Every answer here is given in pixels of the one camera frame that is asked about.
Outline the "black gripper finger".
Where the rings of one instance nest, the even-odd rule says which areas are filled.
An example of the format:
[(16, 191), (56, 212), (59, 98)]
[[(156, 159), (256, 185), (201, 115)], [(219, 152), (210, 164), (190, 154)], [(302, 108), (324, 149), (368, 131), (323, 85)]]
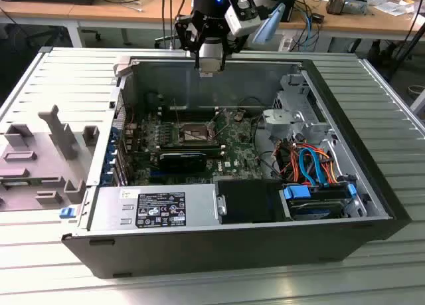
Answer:
[(220, 71), (225, 68), (226, 58), (234, 53), (239, 53), (248, 40), (248, 35), (236, 37), (233, 41), (228, 40), (228, 33), (226, 29), (220, 30), (220, 40), (222, 44), (222, 58), (220, 62)]
[(193, 53), (195, 69), (200, 66), (200, 49), (202, 46), (202, 21), (198, 15), (179, 16), (175, 21), (175, 30), (181, 49)]

